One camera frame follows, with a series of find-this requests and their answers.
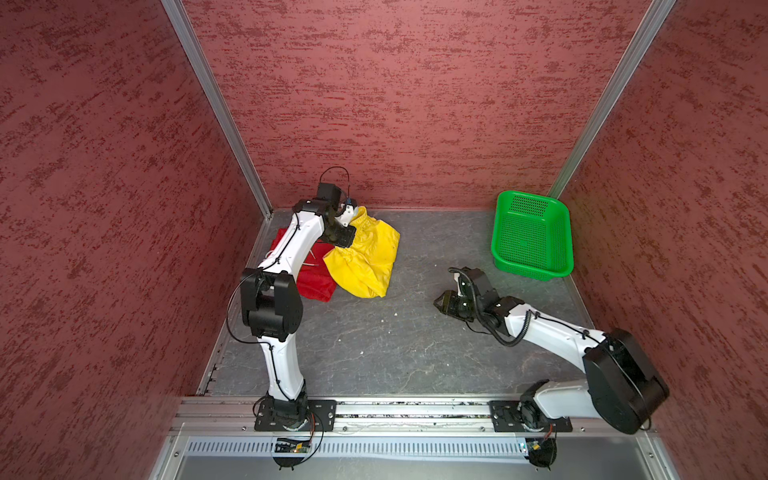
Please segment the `yellow shorts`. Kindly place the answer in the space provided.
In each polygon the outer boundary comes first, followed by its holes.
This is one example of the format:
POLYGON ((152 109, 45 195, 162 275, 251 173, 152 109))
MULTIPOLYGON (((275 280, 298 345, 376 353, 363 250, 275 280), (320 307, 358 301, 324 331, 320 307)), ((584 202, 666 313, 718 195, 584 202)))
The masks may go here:
POLYGON ((365 207, 350 222, 356 228, 348 248, 335 247, 323 258, 337 285, 353 296, 386 296, 401 235, 388 223, 370 216, 365 207))

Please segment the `red shorts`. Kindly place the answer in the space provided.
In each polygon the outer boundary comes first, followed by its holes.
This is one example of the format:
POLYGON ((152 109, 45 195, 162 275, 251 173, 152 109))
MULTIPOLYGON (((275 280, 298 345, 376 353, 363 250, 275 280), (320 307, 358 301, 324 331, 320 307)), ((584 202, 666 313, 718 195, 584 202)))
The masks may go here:
POLYGON ((336 281, 329 273, 325 257, 333 249, 332 245, 321 240, 309 246, 309 236, 291 225, 277 231, 262 266, 274 275, 289 273, 295 280, 298 293, 304 298, 329 302, 335 292, 336 281))

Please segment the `green plastic basket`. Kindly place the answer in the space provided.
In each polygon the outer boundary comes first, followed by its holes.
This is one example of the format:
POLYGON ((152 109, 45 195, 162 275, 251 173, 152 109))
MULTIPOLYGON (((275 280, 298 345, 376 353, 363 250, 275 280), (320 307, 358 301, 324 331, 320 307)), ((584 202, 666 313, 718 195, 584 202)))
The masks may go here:
POLYGON ((570 212, 557 199, 504 191, 496 201, 491 253, 497 269, 549 281, 574 269, 570 212))

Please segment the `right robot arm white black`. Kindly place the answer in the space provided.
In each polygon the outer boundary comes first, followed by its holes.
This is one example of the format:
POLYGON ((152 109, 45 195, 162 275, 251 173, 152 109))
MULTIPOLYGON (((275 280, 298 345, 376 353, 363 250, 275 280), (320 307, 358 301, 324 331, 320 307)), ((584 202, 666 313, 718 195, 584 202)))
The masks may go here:
POLYGON ((487 334, 513 348, 527 342, 575 366, 582 379, 528 387, 510 413, 498 413, 505 425, 548 432, 573 418, 601 419, 614 430, 634 434, 652 424, 652 416, 670 390, 638 341, 626 330, 610 332, 551 317, 514 296, 500 296, 480 269, 450 268, 456 282, 434 305, 472 332, 487 334))

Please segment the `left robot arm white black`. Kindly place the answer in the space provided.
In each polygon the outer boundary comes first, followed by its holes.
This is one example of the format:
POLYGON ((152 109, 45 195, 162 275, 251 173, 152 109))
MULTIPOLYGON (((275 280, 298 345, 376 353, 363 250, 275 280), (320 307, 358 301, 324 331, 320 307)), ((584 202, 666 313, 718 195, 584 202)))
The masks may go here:
POLYGON ((294 205, 275 249, 256 268, 244 270, 239 283, 242 322, 261 347, 267 367, 264 416, 287 430, 298 430, 311 418, 296 349, 303 318, 298 276, 317 241, 339 248, 352 245, 357 207, 343 202, 343 196, 338 186, 319 183, 314 198, 294 205))

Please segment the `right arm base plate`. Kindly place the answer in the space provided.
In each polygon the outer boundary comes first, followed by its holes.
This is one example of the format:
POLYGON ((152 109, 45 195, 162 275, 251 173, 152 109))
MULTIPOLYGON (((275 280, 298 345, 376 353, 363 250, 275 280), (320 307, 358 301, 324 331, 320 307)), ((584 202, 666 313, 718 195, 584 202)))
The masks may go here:
POLYGON ((532 401, 493 400, 488 403, 494 431, 546 434, 573 431, 569 418, 552 419, 532 401))

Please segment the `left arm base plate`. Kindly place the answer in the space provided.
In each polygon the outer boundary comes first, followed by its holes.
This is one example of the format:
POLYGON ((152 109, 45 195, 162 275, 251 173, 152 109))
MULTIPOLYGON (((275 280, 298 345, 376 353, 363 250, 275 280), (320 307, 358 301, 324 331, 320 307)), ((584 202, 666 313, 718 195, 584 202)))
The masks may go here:
POLYGON ((255 410, 257 432, 329 432, 334 429, 337 402, 310 399, 286 402, 267 398, 255 410))

